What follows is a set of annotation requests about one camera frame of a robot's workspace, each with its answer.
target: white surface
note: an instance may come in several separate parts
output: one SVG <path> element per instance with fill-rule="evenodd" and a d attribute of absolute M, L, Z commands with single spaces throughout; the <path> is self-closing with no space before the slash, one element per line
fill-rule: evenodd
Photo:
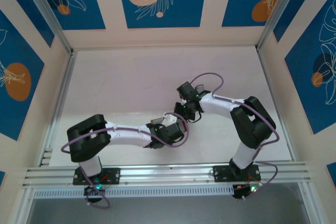
<path fill-rule="evenodd" d="M 0 170 L 6 172 L 0 190 L 0 223 L 5 224 L 27 168 L 37 164 L 68 56 L 56 39 L 49 48 L 16 0 L 0 0 L 0 9 L 45 64 L 18 141 L 0 134 Z"/>
<path fill-rule="evenodd" d="M 261 53 L 279 112 L 298 160 L 304 161 L 330 223 L 336 219 L 336 190 L 326 165 L 336 162 L 336 124 L 313 135 L 284 58 L 327 0 L 306 0 L 279 43 L 271 37 Z"/>
<path fill-rule="evenodd" d="M 204 0 L 200 28 L 127 29 L 121 0 L 97 1 L 106 29 L 65 31 L 73 48 L 255 45 L 264 29 L 263 26 L 222 28 L 228 0 Z"/>
<path fill-rule="evenodd" d="M 225 79 L 218 95 L 259 97 L 275 120 L 281 141 L 265 147 L 258 159 L 290 160 L 254 47 L 162 47 L 78 52 L 49 165 L 78 165 L 60 151 L 67 143 L 69 127 L 96 113 L 104 114 L 113 123 L 149 123 L 174 110 L 179 101 L 177 87 L 208 71 Z M 205 89 L 213 90 L 220 80 L 207 76 L 194 84 L 201 83 Z M 151 150 L 109 146 L 99 156 L 103 165 L 228 162 L 239 144 L 232 120 L 203 114 L 200 122 L 190 124 L 190 138 L 182 147 Z"/>

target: white wall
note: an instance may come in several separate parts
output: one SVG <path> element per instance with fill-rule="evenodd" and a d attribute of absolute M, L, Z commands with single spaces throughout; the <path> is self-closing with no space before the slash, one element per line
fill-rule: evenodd
<path fill-rule="evenodd" d="M 305 161 L 330 223 L 336 219 L 336 189 L 326 165 L 336 161 L 336 124 L 313 135 L 284 58 L 327 0 L 306 0 L 279 43 L 271 36 L 261 50 L 276 104 L 293 148 Z"/>
<path fill-rule="evenodd" d="M 7 223 L 27 168 L 37 164 L 68 56 L 56 39 L 48 47 L 15 0 L 0 0 L 0 9 L 45 64 L 18 141 L 0 134 L 0 170 L 6 172 L 0 191 L 0 223 Z"/>

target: enclosure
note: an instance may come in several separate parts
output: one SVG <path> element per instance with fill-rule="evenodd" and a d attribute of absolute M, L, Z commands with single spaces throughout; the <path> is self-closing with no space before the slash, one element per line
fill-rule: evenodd
<path fill-rule="evenodd" d="M 0 10 L 1 223 L 333 223 L 336 0 L 0 0 Z M 205 72 L 224 79 L 216 95 L 257 97 L 276 125 L 279 141 L 255 159 L 267 162 L 261 187 L 250 174 L 243 183 L 253 197 L 217 181 L 241 135 L 215 111 L 188 123 L 179 148 L 104 148 L 102 167 L 120 169 L 104 190 L 111 207 L 88 206 L 73 184 L 79 165 L 61 151 L 67 130 L 95 114 L 151 123 Z"/>

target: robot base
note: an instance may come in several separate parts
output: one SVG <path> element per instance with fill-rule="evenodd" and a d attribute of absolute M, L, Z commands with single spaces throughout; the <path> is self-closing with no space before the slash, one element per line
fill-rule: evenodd
<path fill-rule="evenodd" d="M 120 179 L 120 169 L 119 168 L 103 168 L 99 176 L 90 177 L 91 181 L 96 185 L 118 185 Z M 80 167 L 75 170 L 73 185 L 85 186 L 89 185 L 85 179 Z"/>
<path fill-rule="evenodd" d="M 218 165 L 213 167 L 215 182 L 247 182 L 249 175 L 260 181 L 260 171 L 258 165 L 249 165 L 240 170 L 239 177 L 234 176 L 230 165 Z"/>

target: black bracket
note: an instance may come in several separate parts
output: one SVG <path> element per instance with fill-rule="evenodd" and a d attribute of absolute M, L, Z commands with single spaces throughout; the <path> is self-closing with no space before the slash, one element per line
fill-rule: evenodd
<path fill-rule="evenodd" d="M 232 166 L 218 165 L 213 167 L 215 182 L 247 182 L 249 176 L 260 181 L 260 171 L 258 165 L 249 165 L 247 168 L 240 170 L 239 176 L 234 176 Z"/>
<path fill-rule="evenodd" d="M 120 180 L 120 168 L 103 168 L 99 176 L 90 177 L 90 179 L 95 185 L 118 185 Z M 75 170 L 72 184 L 76 186 L 89 185 L 80 167 Z"/>
<path fill-rule="evenodd" d="M 105 190 L 104 189 L 99 189 L 100 193 L 105 195 Z M 84 189 L 84 196 L 88 196 L 88 201 L 90 203 L 97 203 L 102 200 L 102 197 L 99 198 L 90 198 L 90 196 L 101 196 L 96 190 L 94 190 L 91 186 L 88 186 Z"/>

